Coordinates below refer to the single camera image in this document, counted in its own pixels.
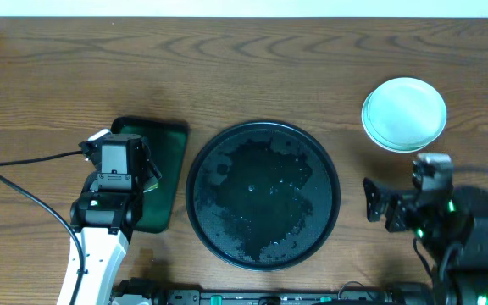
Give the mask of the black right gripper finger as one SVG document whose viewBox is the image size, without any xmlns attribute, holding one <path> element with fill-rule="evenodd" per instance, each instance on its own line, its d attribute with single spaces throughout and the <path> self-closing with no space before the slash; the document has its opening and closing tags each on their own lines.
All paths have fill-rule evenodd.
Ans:
<svg viewBox="0 0 488 305">
<path fill-rule="evenodd" d="M 406 221 L 406 205 L 402 202 L 390 204 L 385 212 L 385 228 L 388 232 L 403 232 L 408 230 Z"/>
<path fill-rule="evenodd" d="M 377 222 L 385 214 L 391 195 L 388 190 L 377 186 L 371 179 L 363 179 L 363 189 L 366 196 L 368 222 Z"/>
</svg>

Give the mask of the yellow green scrubbing sponge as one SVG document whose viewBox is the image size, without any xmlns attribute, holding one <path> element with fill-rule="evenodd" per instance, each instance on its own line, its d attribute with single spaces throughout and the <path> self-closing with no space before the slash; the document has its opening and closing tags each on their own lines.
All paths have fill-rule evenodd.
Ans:
<svg viewBox="0 0 488 305">
<path fill-rule="evenodd" d="M 150 192 L 158 188 L 158 178 L 155 176 L 151 177 L 150 179 L 146 180 L 143 185 L 143 192 Z"/>
</svg>

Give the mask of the mint plate with green stain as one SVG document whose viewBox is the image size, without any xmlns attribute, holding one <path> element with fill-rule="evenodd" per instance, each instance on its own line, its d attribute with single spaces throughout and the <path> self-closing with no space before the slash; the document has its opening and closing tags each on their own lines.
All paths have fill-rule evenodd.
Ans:
<svg viewBox="0 0 488 305">
<path fill-rule="evenodd" d="M 429 146 L 430 143 L 426 142 L 425 144 L 421 144 L 418 146 L 405 147 L 397 144 L 392 144 L 387 140 L 384 140 L 382 137 L 380 137 L 380 134 L 373 128 L 368 114 L 368 105 L 371 96 L 372 96 L 372 92 L 364 100 L 362 110 L 361 110 L 361 120 L 362 120 L 363 129 L 371 141 L 373 141 L 378 146 L 384 148 L 385 150 L 394 153 L 413 153 Z"/>
</svg>

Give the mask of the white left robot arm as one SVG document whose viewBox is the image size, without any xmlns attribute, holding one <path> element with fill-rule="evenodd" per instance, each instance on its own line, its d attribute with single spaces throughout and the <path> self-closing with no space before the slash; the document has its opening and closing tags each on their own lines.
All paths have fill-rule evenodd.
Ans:
<svg viewBox="0 0 488 305">
<path fill-rule="evenodd" d="M 70 209 L 69 261 L 57 303 L 108 304 L 144 194 L 161 174 L 144 136 L 107 132 L 79 147 L 95 170 Z"/>
</svg>

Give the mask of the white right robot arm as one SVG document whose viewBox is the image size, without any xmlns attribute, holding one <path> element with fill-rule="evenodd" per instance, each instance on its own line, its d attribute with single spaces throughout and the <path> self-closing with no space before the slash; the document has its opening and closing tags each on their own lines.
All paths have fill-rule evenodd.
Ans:
<svg viewBox="0 0 488 305">
<path fill-rule="evenodd" d="M 363 180 L 367 219 L 411 231 L 434 260 L 425 270 L 437 304 L 488 304 L 488 191 L 452 180 L 390 190 Z"/>
</svg>

